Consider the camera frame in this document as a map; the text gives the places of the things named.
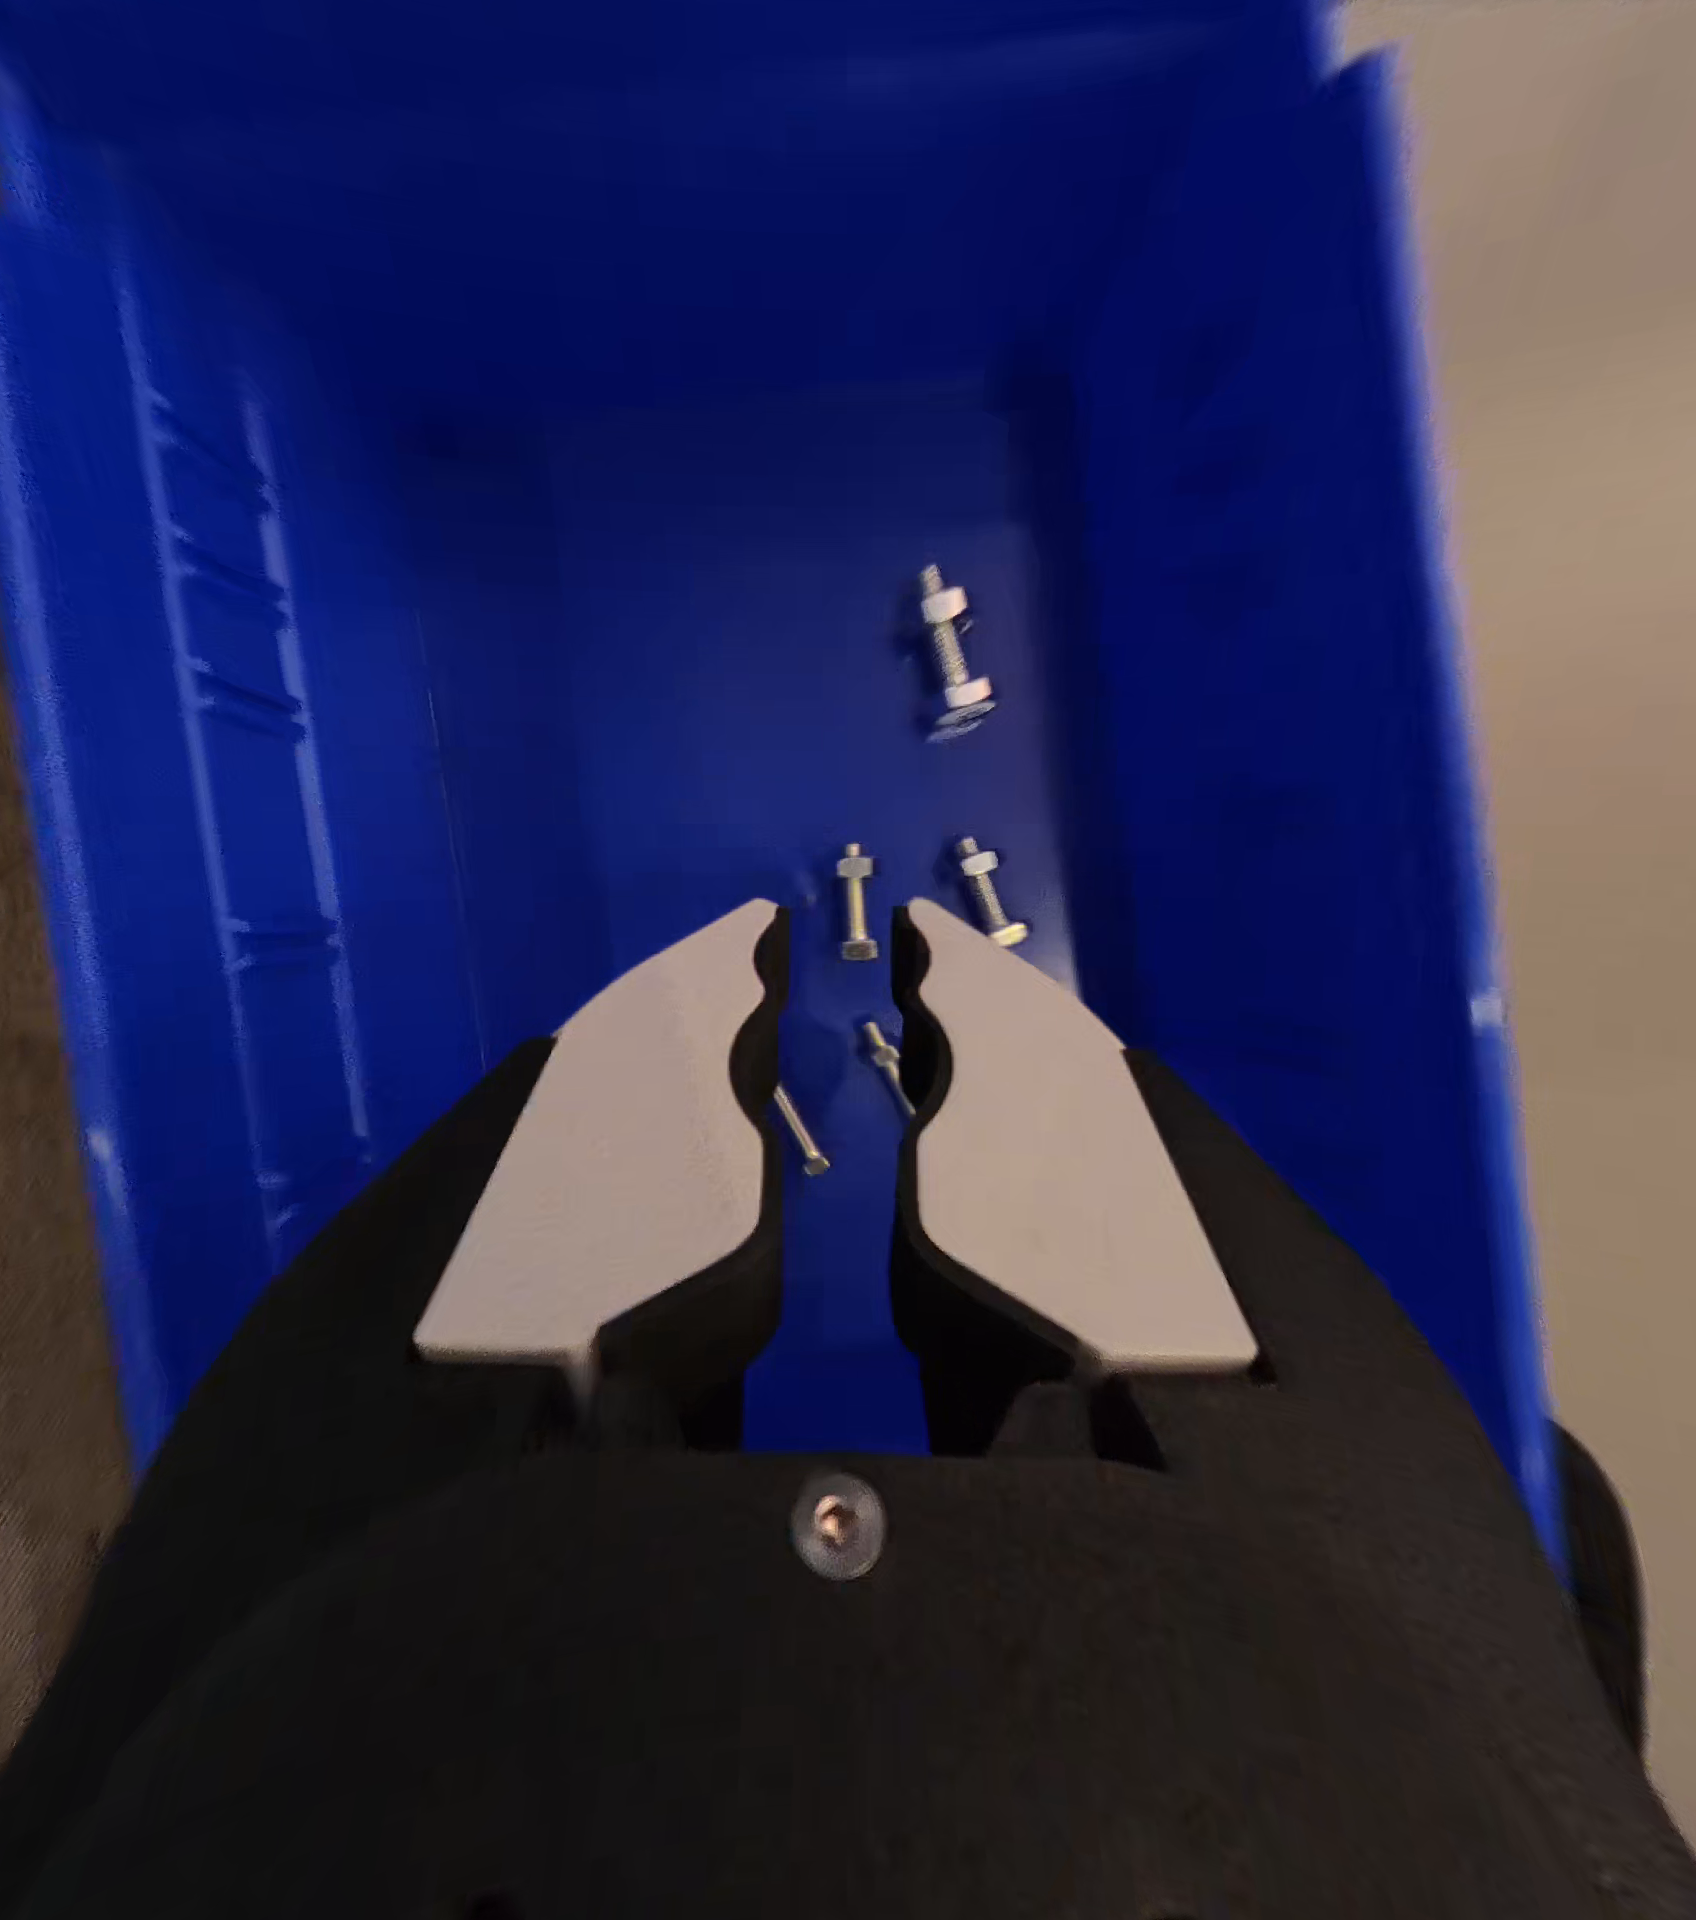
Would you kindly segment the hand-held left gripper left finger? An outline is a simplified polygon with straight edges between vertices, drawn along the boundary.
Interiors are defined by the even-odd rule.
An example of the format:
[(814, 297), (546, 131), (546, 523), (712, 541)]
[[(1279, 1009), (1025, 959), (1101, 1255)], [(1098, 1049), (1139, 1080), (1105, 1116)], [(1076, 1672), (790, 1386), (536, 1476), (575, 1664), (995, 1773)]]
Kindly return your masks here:
[(784, 1313), (774, 1097), (788, 910), (749, 898), (621, 973), (553, 1036), (414, 1327), (433, 1367), (531, 1368), (739, 1448)]

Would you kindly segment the large steel hex bolt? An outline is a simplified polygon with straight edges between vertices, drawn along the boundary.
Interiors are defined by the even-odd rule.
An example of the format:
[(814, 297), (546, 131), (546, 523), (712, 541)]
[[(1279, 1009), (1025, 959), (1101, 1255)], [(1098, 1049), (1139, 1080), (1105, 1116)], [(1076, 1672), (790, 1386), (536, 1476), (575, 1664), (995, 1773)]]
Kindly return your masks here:
[[(949, 585), (959, 587), (939, 564), (926, 564), (924, 568), (930, 566), (939, 568)], [(924, 738), (939, 748), (979, 733), (998, 708), (995, 685), (972, 660), (975, 608), (967, 588), (964, 593), (968, 614), (959, 628), (926, 628), (923, 614), (919, 614), (919, 636), (929, 674)], [(917, 611), (920, 613), (920, 588), (917, 588)]]

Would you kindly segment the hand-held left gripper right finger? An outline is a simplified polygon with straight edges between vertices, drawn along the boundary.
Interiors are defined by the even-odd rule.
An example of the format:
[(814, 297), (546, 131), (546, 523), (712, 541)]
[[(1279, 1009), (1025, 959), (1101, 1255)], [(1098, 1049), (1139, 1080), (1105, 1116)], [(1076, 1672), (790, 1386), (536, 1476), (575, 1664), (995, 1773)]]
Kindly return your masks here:
[(890, 1313), (930, 1448), (988, 1448), (1048, 1386), (1139, 1448), (1135, 1382), (1252, 1380), (1261, 1342), (1118, 1034), (934, 901), (894, 910), (890, 953)]

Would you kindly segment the blue plastic bin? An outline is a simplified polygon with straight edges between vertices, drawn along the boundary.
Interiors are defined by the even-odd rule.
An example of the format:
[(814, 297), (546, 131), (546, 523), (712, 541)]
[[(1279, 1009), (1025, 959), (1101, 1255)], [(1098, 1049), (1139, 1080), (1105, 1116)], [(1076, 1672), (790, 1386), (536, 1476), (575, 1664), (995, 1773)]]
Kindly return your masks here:
[[(1560, 1553), (1404, 107), (1332, 4), (0, 3), (0, 628), (132, 1460), (501, 1057), (876, 915), (1389, 1284)], [(926, 741), (919, 576), (996, 713)]]

